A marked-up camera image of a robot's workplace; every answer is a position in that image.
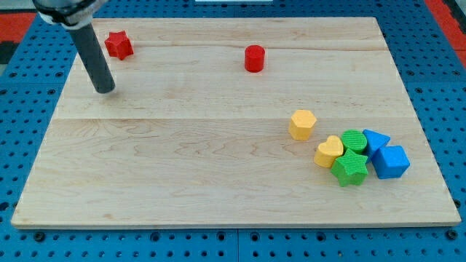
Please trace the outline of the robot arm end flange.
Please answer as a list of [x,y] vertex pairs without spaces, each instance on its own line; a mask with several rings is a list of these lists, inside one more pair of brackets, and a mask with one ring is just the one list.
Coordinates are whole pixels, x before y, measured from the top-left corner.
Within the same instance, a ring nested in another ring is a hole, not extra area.
[[93,15],[107,0],[33,0],[41,19],[50,24],[76,30],[89,25]]

